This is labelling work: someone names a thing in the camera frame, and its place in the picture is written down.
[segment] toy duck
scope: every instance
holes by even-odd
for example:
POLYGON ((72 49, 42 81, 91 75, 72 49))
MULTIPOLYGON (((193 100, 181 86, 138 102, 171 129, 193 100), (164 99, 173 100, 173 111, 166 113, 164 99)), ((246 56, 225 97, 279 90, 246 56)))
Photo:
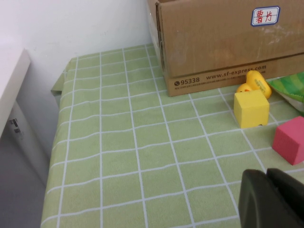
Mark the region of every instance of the toy duck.
POLYGON ((237 93, 258 89, 262 91, 262 93, 267 99, 271 96, 271 88, 269 87, 261 73, 256 70, 250 70, 246 75, 246 83, 242 84, 237 89, 237 93))

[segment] foam block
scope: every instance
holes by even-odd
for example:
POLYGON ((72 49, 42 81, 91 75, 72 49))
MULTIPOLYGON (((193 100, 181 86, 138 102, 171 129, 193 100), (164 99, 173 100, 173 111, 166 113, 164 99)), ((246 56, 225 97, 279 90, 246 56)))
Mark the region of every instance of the foam block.
POLYGON ((304 161, 304 118, 299 116, 278 126, 272 148, 292 165, 304 161))
POLYGON ((233 111, 241 128, 268 124, 269 102, 261 90, 234 94, 233 111))

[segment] pink foam cube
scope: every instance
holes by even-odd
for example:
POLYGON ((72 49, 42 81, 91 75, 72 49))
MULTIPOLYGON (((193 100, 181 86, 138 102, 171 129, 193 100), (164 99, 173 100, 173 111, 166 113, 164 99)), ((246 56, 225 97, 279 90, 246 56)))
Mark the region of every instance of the pink foam cube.
POLYGON ((278 126, 272 148, 292 165, 304 161, 304 118, 299 116, 278 126))

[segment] brown cardboard box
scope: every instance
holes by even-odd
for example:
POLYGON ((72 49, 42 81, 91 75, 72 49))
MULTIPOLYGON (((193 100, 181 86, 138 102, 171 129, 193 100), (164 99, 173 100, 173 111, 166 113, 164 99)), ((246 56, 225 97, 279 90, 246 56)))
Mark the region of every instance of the brown cardboard box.
POLYGON ((170 96, 304 71, 302 0, 147 0, 170 96))

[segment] yellow foam cube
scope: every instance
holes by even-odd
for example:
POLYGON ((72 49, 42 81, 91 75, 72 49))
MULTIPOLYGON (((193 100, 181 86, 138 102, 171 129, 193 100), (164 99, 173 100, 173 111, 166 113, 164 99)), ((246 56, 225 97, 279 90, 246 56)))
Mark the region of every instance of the yellow foam cube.
POLYGON ((268 124, 269 102, 259 89, 234 94, 233 110, 241 128, 268 124))

